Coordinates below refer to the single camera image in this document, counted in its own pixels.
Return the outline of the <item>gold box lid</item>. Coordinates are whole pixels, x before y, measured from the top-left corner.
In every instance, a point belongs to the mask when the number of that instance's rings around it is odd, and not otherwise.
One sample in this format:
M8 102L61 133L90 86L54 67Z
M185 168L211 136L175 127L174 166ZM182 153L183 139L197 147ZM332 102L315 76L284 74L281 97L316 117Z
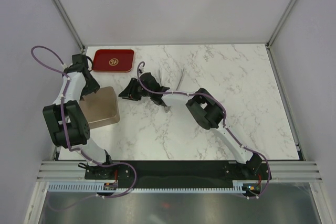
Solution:
M79 106L91 130L120 121L117 95L113 87L100 88L96 93L84 96Z

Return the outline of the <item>metal tongs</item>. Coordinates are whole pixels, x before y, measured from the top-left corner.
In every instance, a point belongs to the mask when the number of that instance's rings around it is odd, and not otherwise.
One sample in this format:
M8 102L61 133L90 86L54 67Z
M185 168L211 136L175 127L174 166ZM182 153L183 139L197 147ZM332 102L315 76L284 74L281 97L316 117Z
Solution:
M176 82L173 85L173 90L178 90L180 88L181 83L182 83L183 78L184 78L184 73L185 73L185 69L182 68L181 71L180 71L178 82ZM162 83L162 81L163 81L163 73L162 73L161 68L158 69L157 74L158 74L158 78L159 78L159 84L162 86L163 85L163 83ZM168 112L170 112L171 107L170 106L165 106L163 109L164 109L165 113L168 113Z

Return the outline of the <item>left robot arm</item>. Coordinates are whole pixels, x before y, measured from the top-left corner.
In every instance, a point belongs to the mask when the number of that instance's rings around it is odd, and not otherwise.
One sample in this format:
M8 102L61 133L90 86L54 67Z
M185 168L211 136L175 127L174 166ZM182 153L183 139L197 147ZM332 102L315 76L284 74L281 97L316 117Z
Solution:
M52 105L43 108L43 116L53 144L76 152L97 165L97 174L103 179L114 175L115 167L108 152L99 147L91 137L89 123L80 108L83 96L96 93L99 83L91 75L88 57L72 56L72 64L62 73L63 84Z

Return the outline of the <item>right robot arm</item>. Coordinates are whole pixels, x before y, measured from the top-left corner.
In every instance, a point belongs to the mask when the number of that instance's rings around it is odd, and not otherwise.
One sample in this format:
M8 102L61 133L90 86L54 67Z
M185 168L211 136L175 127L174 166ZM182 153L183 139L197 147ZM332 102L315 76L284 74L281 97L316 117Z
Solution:
M260 154L248 149L233 134L225 123L225 108L206 89L200 88L194 93L174 91L160 85L151 73L145 72L132 78L118 97L132 101L149 97L154 104L165 108L175 104L185 105L201 128L213 131L229 148L240 164L240 173L244 178L252 179L258 175L262 163Z

